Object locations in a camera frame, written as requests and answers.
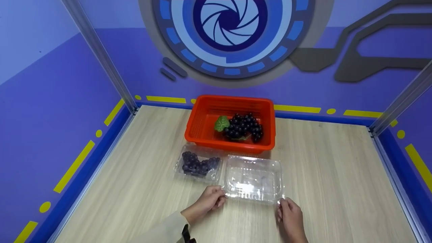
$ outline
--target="left hand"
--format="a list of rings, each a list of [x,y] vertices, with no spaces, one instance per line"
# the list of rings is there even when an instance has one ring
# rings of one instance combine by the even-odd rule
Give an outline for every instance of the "left hand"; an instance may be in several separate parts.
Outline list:
[[[202,219],[210,210],[222,207],[225,202],[225,191],[219,185],[210,185],[206,187],[200,198],[190,207],[184,209],[181,214],[189,224],[194,224]]]

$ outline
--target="black strap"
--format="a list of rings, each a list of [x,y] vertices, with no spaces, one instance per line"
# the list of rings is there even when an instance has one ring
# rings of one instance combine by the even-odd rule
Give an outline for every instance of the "black strap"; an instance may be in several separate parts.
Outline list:
[[[185,224],[183,230],[181,231],[181,235],[183,236],[184,243],[197,243],[195,238],[191,239],[191,234],[189,233],[189,225]]]

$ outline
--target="grape bunch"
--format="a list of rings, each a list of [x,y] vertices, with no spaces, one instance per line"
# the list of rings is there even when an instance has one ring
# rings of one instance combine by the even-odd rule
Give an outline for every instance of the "grape bunch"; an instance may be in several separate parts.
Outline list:
[[[224,135],[231,141],[239,140],[241,137],[250,134],[253,143],[259,142],[263,138],[263,126],[258,123],[252,113],[241,116],[236,113],[229,120],[229,127],[224,128]]]
[[[183,157],[183,173],[198,177],[205,177],[209,171],[216,169],[220,162],[220,158],[216,157],[200,161],[198,156],[190,151],[182,153],[181,156]]]

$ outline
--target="clear plastic container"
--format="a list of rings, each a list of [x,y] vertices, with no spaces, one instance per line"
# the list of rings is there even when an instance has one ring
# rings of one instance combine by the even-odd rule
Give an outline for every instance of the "clear plastic container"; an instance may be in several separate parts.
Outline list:
[[[186,177],[215,184],[219,181],[224,160],[226,154],[222,150],[186,144],[178,157],[175,171]]]
[[[223,186],[232,198],[277,203],[283,195],[280,162],[229,155]]]

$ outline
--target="metal pole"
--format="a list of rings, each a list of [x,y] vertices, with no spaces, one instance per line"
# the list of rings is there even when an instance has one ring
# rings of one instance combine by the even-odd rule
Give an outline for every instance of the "metal pole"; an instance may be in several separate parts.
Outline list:
[[[374,136],[381,134],[411,104],[432,86],[432,61],[399,94],[383,114],[369,127]]]
[[[95,29],[93,28],[90,20],[88,19],[86,13],[84,12],[83,7],[79,3],[78,0],[62,0],[64,6],[69,12],[70,16],[74,20],[76,26],[81,31],[84,39],[89,45],[90,49],[95,54],[99,63],[104,68],[105,72],[109,76],[111,82],[114,84],[114,87],[124,100],[128,110],[133,114],[137,109],[137,104],[134,99],[130,95],[127,90],[126,85],[124,84],[120,74],[117,72],[114,64],[112,63],[107,51],[105,50],[101,40],[96,34]]]

